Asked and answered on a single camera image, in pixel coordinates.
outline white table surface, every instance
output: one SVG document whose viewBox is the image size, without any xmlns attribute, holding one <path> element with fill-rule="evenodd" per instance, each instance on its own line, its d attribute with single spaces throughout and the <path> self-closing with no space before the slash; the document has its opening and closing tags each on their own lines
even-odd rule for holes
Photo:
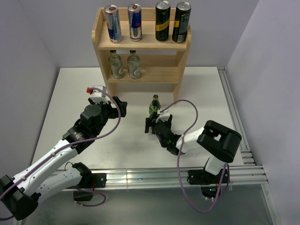
<svg viewBox="0 0 300 225">
<path fill-rule="evenodd" d="M 53 91 L 33 162 L 46 154 L 79 118 L 89 104 L 87 87 L 104 85 L 99 68 L 62 68 Z M 176 156 L 162 148 L 155 135 L 145 134 L 145 118 L 154 94 L 162 106 L 173 101 L 169 84 L 120 84 L 117 96 L 127 101 L 127 115 L 117 130 L 95 141 L 80 155 L 71 159 L 90 169 L 173 168 Z M 191 131 L 214 120 L 229 128 L 233 123 L 216 67 L 187 67 L 184 72 L 180 99 L 192 101 L 198 108 L 199 119 Z M 178 103 L 170 109 L 172 131 L 182 134 L 195 119 L 195 110 L 188 103 Z M 112 129 L 117 120 L 109 120 L 101 134 Z M 180 166 L 204 166 L 210 153 L 201 149 L 180 157 Z M 238 150 L 231 165 L 244 165 Z"/>
</svg>

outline shelf board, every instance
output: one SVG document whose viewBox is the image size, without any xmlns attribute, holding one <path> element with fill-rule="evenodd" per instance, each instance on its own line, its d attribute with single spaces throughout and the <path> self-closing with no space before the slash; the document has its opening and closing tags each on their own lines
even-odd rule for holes
<svg viewBox="0 0 300 225">
<path fill-rule="evenodd" d="M 124 77 L 115 79 L 110 71 L 107 72 L 109 83 L 178 83 L 179 71 L 176 55 L 139 55 L 141 60 L 142 74 L 140 79 L 131 79 L 128 75 L 128 54 L 120 55 L 124 67 Z"/>
<path fill-rule="evenodd" d="M 159 42 L 155 39 L 155 21 L 142 22 L 142 39 L 134 42 L 129 36 L 128 20 L 120 20 L 122 41 L 113 43 L 108 36 L 106 20 L 103 20 L 102 30 L 99 37 L 99 50 L 172 50 L 185 51 L 187 42 L 176 43 L 172 40 L 174 21 L 170 21 L 169 39 L 165 42 Z"/>
</svg>

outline robotic arm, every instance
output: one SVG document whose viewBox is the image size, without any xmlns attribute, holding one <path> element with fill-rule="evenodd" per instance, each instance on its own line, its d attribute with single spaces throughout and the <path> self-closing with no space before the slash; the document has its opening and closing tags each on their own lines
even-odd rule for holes
<svg viewBox="0 0 300 225">
<path fill-rule="evenodd" d="M 105 87 L 100 86 L 100 89 L 106 92 Z M 87 92 L 90 93 L 88 99 L 90 105 L 85 107 L 84 112 L 80 114 L 80 119 L 54 147 L 37 162 L 21 173 L 16 174 L 13 178 L 5 175 L 0 179 L 0 195 L 14 185 L 16 181 L 23 180 L 2 199 L 5 206 L 17 220 L 29 216 L 39 203 L 63 189 L 72 186 L 84 188 L 92 183 L 91 171 L 82 163 L 76 163 L 64 173 L 48 178 L 60 166 L 80 154 L 95 140 L 72 143 L 97 137 L 108 119 L 118 117 L 117 109 L 111 106 L 111 102 L 106 100 L 103 93 L 89 88 Z M 120 101 L 118 97 L 113 97 L 113 99 L 120 108 L 121 117 L 125 117 L 127 102 Z M 69 145 L 69 147 L 57 154 L 55 153 L 57 149 L 65 145 Z M 28 172 L 40 164 L 42 166 L 25 177 Z"/>
<path fill-rule="evenodd" d="M 158 110 L 157 115 L 158 117 L 151 121 L 146 118 L 145 132 L 147 133 L 149 127 L 152 127 L 152 133 L 157 136 L 161 146 L 171 154 L 178 155 L 182 136 L 171 131 L 173 116 L 168 110 L 163 112 Z M 240 142 L 241 135 L 238 132 L 212 120 L 207 121 L 199 130 L 186 134 L 182 154 L 200 149 L 200 146 L 212 154 L 203 170 L 189 171 L 188 182 L 191 185 L 215 184 L 220 180 L 224 165 L 233 162 Z"/>
</svg>

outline green bottle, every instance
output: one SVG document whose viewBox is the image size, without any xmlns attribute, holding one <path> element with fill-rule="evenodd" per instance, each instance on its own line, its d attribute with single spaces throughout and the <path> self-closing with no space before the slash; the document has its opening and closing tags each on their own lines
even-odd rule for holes
<svg viewBox="0 0 300 225">
<path fill-rule="evenodd" d="M 158 110 L 160 110 L 160 103 L 158 100 L 158 95 L 153 95 L 153 100 L 149 106 L 150 117 L 153 119 L 154 119 L 154 117 L 157 117 Z"/>
</svg>

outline black can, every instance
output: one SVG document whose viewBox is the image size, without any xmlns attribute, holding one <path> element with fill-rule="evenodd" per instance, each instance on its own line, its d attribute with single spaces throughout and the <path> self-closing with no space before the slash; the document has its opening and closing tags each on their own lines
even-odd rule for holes
<svg viewBox="0 0 300 225">
<path fill-rule="evenodd" d="M 155 7 L 155 38 L 157 41 L 166 41 L 169 38 L 171 5 L 168 1 L 159 1 Z"/>
<path fill-rule="evenodd" d="M 177 43 L 185 42 L 188 33 L 188 21 L 191 14 L 191 4 L 188 2 L 180 2 L 177 4 L 174 29 L 172 34 L 173 41 Z"/>
</svg>

